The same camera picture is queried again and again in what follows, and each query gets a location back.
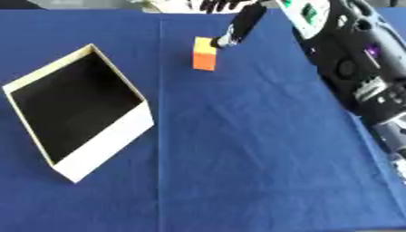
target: mechanical arm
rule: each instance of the mechanical arm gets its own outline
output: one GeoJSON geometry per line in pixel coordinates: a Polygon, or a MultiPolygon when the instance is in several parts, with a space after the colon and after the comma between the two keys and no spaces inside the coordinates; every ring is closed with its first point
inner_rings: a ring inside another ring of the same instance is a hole
{"type": "MultiPolygon", "coordinates": [[[[406,43],[363,0],[275,1],[293,23],[293,35],[322,81],[360,118],[405,180],[406,43]]],[[[268,3],[244,7],[211,45],[241,43],[268,3]]]]}

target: white box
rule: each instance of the white box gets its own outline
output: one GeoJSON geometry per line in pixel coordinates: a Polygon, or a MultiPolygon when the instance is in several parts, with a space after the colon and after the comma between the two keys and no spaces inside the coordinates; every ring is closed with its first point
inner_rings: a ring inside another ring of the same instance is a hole
{"type": "Polygon", "coordinates": [[[48,164],[74,183],[153,126],[147,100],[94,44],[3,89],[48,164]]]}

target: blue cloth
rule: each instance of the blue cloth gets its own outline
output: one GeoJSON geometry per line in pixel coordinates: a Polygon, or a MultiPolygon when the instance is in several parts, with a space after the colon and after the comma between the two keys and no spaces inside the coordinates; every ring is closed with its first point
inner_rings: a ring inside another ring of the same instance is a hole
{"type": "MultiPolygon", "coordinates": [[[[382,10],[406,36],[404,9],[382,10]]],[[[191,69],[231,15],[1,12],[0,84],[88,43],[146,95],[156,126],[77,185],[0,101],[1,231],[328,231],[406,227],[406,188],[269,11],[191,69]]]]}

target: orange cube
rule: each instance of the orange cube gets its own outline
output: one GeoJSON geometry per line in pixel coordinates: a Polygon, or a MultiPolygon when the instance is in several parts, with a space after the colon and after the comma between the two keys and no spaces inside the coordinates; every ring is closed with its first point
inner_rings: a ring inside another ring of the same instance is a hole
{"type": "Polygon", "coordinates": [[[193,68],[215,71],[217,49],[210,45],[210,38],[196,37],[193,48],[193,68]]]}

